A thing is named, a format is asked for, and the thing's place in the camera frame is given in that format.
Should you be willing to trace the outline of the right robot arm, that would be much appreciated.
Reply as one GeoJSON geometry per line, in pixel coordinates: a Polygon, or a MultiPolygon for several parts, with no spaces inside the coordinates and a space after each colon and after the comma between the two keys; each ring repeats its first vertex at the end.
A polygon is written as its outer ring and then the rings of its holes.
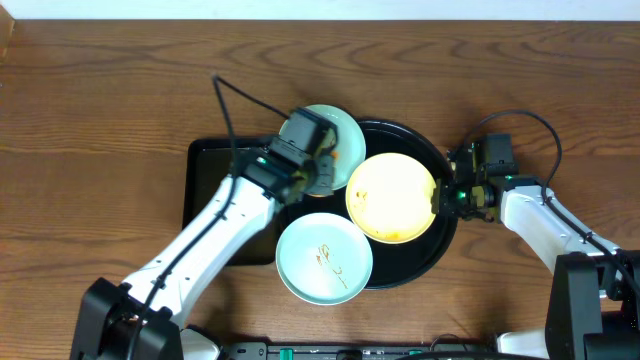
{"type": "Polygon", "coordinates": [[[492,134],[447,154],[436,214],[496,222],[518,235],[553,276],[543,345],[551,359],[639,356],[639,253],[596,234],[548,183],[522,175],[511,138],[492,134]]]}

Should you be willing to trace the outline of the yellow plate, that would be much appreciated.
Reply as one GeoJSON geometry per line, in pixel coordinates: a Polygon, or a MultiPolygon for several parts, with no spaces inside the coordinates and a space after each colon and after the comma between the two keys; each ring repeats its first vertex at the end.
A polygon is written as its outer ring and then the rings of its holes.
{"type": "Polygon", "coordinates": [[[368,158],[352,173],[346,208],[352,222],[372,240],[407,243],[433,224],[435,188],[434,176],[415,158],[382,153],[368,158]]]}

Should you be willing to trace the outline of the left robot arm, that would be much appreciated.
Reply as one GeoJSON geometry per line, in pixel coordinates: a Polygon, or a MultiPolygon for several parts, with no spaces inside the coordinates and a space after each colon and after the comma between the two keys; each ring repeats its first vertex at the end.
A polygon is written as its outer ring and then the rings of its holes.
{"type": "Polygon", "coordinates": [[[234,149],[230,173],[205,208],[149,263],[120,284],[85,292],[73,359],[216,359],[219,346],[185,323],[234,254],[285,206],[333,192],[338,127],[306,108],[267,144],[234,149]]]}

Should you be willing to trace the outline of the light blue plate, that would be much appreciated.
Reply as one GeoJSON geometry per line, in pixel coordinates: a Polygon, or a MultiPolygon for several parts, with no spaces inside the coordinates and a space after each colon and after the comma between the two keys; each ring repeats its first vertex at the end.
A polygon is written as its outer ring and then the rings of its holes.
{"type": "Polygon", "coordinates": [[[312,110],[329,119],[338,127],[338,142],[333,152],[340,157],[335,160],[334,192],[345,187],[355,169],[365,160],[364,134],[356,120],[344,110],[324,104],[309,105],[312,110]]]}
{"type": "Polygon", "coordinates": [[[284,229],[275,262],[291,293],[314,305],[331,306],[353,299],[366,287],[373,253],[365,235],[350,220],[312,213],[284,229]]]}

